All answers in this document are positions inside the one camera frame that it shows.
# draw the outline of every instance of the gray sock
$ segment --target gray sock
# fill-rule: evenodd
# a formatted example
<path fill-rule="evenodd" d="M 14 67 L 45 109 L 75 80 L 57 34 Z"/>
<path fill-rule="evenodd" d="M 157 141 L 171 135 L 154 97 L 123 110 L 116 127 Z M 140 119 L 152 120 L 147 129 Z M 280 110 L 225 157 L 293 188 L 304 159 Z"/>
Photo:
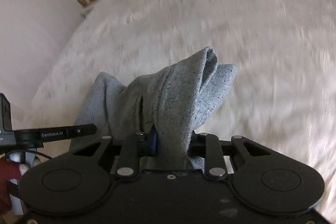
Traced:
<path fill-rule="evenodd" d="M 203 161 L 186 154 L 191 133 L 223 103 L 235 75 L 236 66 L 219 65 L 210 47 L 155 74 L 139 76 L 128 87 L 102 72 L 76 122 L 94 123 L 97 133 L 72 139 L 70 149 L 103 135 L 125 139 L 148 132 L 154 123 L 158 154 L 148 159 L 147 168 L 199 168 Z"/>

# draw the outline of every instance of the fluffy white blanket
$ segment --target fluffy white blanket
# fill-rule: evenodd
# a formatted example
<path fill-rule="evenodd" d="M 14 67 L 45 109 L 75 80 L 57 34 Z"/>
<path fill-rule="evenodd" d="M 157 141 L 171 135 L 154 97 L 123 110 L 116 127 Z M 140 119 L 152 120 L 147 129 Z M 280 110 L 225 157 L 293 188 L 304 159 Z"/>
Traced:
<path fill-rule="evenodd" d="M 239 72 L 200 128 L 316 168 L 336 221 L 336 0 L 101 0 L 41 84 L 25 126 L 73 124 L 100 71 L 129 84 L 206 46 Z M 48 145 L 50 155 L 67 142 Z"/>

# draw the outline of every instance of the black cable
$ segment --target black cable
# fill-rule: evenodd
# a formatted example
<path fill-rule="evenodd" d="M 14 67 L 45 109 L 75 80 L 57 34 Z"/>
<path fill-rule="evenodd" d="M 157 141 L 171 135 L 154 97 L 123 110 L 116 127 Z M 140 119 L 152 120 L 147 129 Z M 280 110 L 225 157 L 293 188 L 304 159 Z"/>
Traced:
<path fill-rule="evenodd" d="M 12 150 L 12 151 L 10 151 L 10 152 L 8 152 L 8 153 L 5 154 L 5 159 L 7 159 L 9 155 L 14 154 L 14 153 L 18 153 L 18 152 L 26 152 L 26 153 L 36 154 L 36 155 L 39 155 L 39 156 L 41 156 L 41 157 L 44 157 L 44 158 L 46 158 L 46 159 L 48 159 L 48 160 L 51 160 L 51 159 L 52 159 L 52 157 L 50 157 L 50 156 L 48 156 L 48 155 L 46 155 L 46 154 L 43 154 L 43 153 L 38 152 L 38 151 L 28 150 L 28 149 L 17 149 L 17 150 Z"/>

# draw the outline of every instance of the silver bolt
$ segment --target silver bolt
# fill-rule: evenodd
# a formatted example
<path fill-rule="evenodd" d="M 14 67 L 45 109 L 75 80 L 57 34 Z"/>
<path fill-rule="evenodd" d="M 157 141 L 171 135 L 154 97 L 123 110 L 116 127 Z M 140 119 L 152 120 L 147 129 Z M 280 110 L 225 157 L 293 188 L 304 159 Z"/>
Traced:
<path fill-rule="evenodd" d="M 122 167 L 117 170 L 117 174 L 123 177 L 129 177 L 133 175 L 134 170 L 130 167 Z"/>
<path fill-rule="evenodd" d="M 214 167 L 209 170 L 209 173 L 214 177 L 221 177 L 225 175 L 226 171 L 221 167 Z"/>
<path fill-rule="evenodd" d="M 171 174 L 171 175 L 168 175 L 167 178 L 170 179 L 170 180 L 172 180 L 172 179 L 176 179 L 176 176 L 173 175 L 173 174 Z"/>
<path fill-rule="evenodd" d="M 145 140 L 145 133 L 137 132 L 136 135 L 138 136 L 139 141 L 144 141 Z"/>
<path fill-rule="evenodd" d="M 197 134 L 197 139 L 198 139 L 200 142 L 205 142 L 207 135 L 208 135 L 208 133 L 200 133 L 200 134 Z"/>
<path fill-rule="evenodd" d="M 29 220 L 27 220 L 27 224 L 38 224 L 38 223 L 34 219 L 29 219 Z"/>

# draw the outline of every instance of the red sleeve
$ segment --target red sleeve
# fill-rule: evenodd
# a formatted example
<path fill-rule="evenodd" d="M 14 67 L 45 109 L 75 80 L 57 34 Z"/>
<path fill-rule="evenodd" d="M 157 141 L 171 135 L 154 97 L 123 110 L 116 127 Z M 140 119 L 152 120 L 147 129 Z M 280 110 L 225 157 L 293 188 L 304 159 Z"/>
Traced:
<path fill-rule="evenodd" d="M 0 159 L 0 214 L 9 212 L 12 207 L 7 181 L 20 178 L 21 172 L 18 163 Z"/>

